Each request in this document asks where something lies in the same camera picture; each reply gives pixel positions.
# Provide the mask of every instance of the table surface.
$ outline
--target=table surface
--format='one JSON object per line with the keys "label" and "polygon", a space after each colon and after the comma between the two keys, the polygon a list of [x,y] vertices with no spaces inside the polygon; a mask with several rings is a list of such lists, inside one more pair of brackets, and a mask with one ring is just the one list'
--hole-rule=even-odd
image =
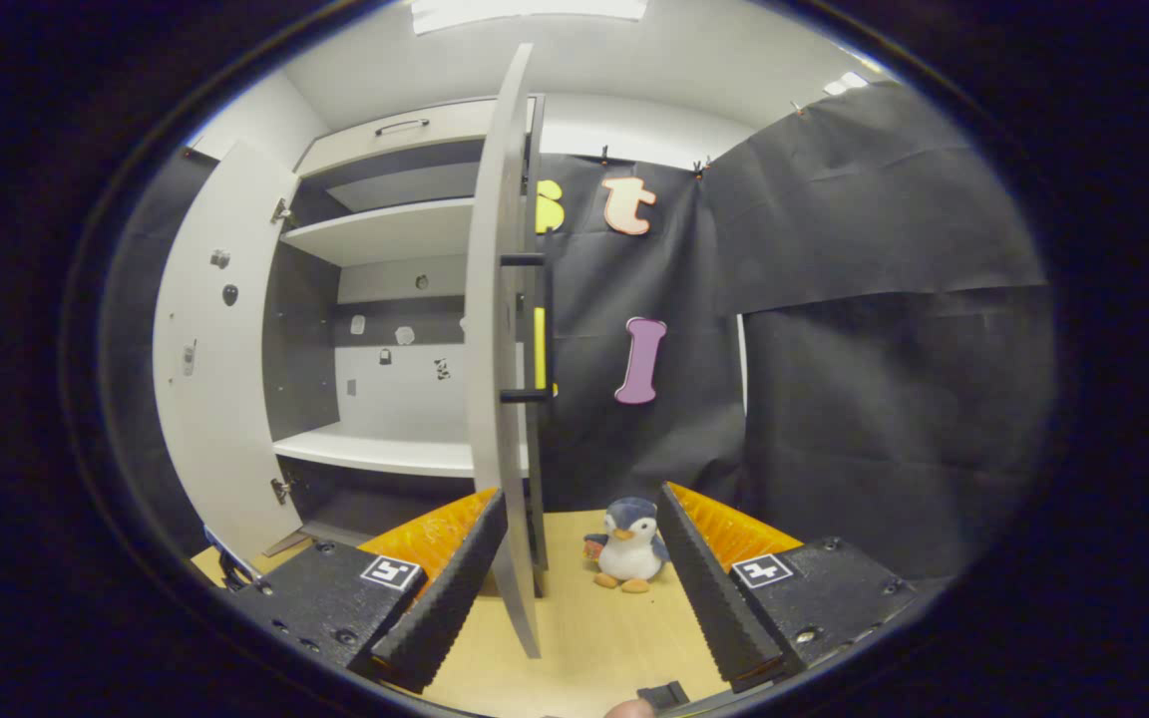
{"label": "table surface", "polygon": [[[584,535],[601,530],[602,515],[572,510],[543,517],[548,571],[537,572],[543,599],[534,601],[542,657],[525,657],[503,600],[487,578],[422,698],[501,718],[580,718],[601,717],[616,703],[635,698],[638,689],[670,681],[679,681],[689,700],[730,688],[716,671],[671,564],[643,594],[593,582],[596,568],[583,556]],[[261,557],[255,569],[272,572],[310,542]],[[194,563],[219,584],[213,548]]]}

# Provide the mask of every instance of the penguin plush toy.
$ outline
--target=penguin plush toy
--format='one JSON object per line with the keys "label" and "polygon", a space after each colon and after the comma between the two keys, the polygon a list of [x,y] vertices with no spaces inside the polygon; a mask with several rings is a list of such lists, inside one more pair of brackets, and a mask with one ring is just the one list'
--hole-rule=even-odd
{"label": "penguin plush toy", "polygon": [[650,590],[650,578],[669,559],[668,547],[658,538],[657,512],[655,504],[637,496],[615,501],[606,509],[609,533],[584,536],[584,555],[601,566],[593,578],[597,586],[612,589],[623,581],[626,593]]}

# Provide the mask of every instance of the finger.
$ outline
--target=finger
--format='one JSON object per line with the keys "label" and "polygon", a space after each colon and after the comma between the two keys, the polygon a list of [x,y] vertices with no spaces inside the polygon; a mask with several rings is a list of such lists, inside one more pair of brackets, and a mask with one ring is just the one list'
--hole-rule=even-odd
{"label": "finger", "polygon": [[606,713],[606,718],[655,718],[654,707],[646,700],[626,700]]}

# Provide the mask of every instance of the pink letter i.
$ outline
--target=pink letter i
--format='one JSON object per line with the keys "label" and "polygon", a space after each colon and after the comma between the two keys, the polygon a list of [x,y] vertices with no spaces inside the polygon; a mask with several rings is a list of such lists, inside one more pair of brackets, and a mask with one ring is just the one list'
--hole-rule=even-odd
{"label": "pink letter i", "polygon": [[668,324],[655,319],[632,317],[629,319],[632,347],[629,350],[629,373],[624,386],[615,392],[620,404],[646,404],[653,401],[654,364],[658,356],[658,342],[668,333]]}

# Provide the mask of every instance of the cabinet door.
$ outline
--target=cabinet door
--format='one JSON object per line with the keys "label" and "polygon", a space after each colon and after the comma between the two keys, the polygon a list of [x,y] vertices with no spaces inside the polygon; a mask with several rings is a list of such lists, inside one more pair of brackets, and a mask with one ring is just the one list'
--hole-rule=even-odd
{"label": "cabinet door", "polygon": [[[272,487],[284,478],[261,358],[283,229],[270,217],[296,183],[236,142],[179,224],[154,315],[154,391],[171,463],[201,522],[247,561],[301,526],[291,499],[279,502]],[[217,250],[228,262],[211,261]]]}
{"label": "cabinet door", "polygon": [[508,534],[495,556],[494,576],[525,655],[539,658],[534,630],[534,578],[525,532],[525,495],[517,460],[517,408],[499,403],[499,392],[517,386],[515,349],[520,271],[499,268],[499,255],[523,249],[523,153],[525,63],[531,45],[511,59],[491,131],[469,223],[465,281],[466,418],[476,487],[500,487]]}

